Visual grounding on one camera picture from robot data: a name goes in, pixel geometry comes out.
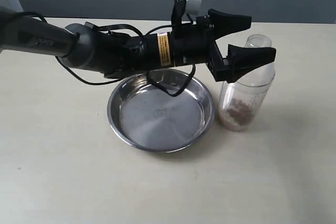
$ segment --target metal bowl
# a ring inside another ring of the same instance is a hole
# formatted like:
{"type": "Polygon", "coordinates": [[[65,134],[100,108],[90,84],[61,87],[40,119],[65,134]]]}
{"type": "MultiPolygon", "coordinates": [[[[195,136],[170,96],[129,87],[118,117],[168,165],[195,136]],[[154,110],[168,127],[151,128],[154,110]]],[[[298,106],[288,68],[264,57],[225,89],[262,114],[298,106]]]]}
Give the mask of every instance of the metal bowl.
{"type": "MultiPolygon", "coordinates": [[[[176,92],[187,73],[173,69],[151,72],[156,82],[176,92]]],[[[108,103],[108,118],[116,135],[129,145],[148,152],[167,153],[193,144],[214,119],[214,100],[196,78],[177,97],[147,83],[145,74],[119,83],[108,103]]]]}

